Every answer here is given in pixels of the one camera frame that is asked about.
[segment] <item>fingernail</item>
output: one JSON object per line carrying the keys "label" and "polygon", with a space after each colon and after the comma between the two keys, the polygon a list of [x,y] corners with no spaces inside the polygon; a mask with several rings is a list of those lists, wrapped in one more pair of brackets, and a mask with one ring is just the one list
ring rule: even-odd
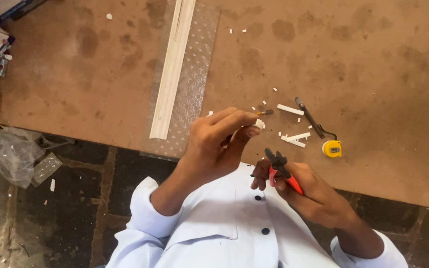
{"label": "fingernail", "polygon": [[252,138],[254,136],[259,135],[261,132],[259,131],[259,129],[251,129],[250,131],[247,132],[247,136]]}

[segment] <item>floor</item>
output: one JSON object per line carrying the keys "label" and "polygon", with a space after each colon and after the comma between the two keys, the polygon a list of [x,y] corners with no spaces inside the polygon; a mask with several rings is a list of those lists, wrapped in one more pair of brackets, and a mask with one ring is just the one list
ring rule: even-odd
{"label": "floor", "polygon": [[[53,152],[64,164],[38,187],[16,189],[0,175],[1,268],[92,268],[107,263],[117,245],[113,235],[129,220],[135,187],[146,176],[161,183],[176,167],[138,151],[80,140]],[[55,192],[50,191],[52,178]],[[429,209],[339,192],[367,223],[393,240],[410,267],[429,268]],[[330,252],[333,230],[308,225]]]}

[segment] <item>pliers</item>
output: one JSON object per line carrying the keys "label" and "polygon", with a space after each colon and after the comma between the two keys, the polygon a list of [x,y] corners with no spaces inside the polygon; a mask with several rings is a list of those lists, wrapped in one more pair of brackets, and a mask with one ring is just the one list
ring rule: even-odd
{"label": "pliers", "polygon": [[266,154],[269,161],[271,161],[271,166],[269,167],[269,182],[271,183],[271,186],[274,186],[274,175],[279,171],[286,181],[289,183],[292,188],[296,192],[298,192],[300,195],[304,195],[304,192],[301,189],[301,186],[295,180],[294,176],[287,171],[287,169],[284,167],[285,164],[287,164],[287,158],[284,157],[279,151],[276,151],[276,155],[273,154],[271,149],[269,147],[266,147],[264,150],[264,153]]}

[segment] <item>clear plastic bag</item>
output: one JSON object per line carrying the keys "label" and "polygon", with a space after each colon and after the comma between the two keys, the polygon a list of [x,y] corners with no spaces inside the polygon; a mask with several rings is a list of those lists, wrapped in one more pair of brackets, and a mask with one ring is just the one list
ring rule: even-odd
{"label": "clear plastic bag", "polygon": [[12,184],[27,189],[33,179],[34,162],[44,153],[33,140],[0,131],[0,173]]}

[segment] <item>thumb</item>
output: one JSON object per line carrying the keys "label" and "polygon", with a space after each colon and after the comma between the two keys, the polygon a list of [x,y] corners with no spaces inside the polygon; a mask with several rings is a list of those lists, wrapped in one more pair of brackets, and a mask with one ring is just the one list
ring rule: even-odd
{"label": "thumb", "polygon": [[247,142],[254,136],[261,134],[259,128],[255,126],[244,126],[238,129],[231,137],[228,143],[226,152],[224,153],[223,161],[226,162],[239,162],[243,154],[244,147]]}

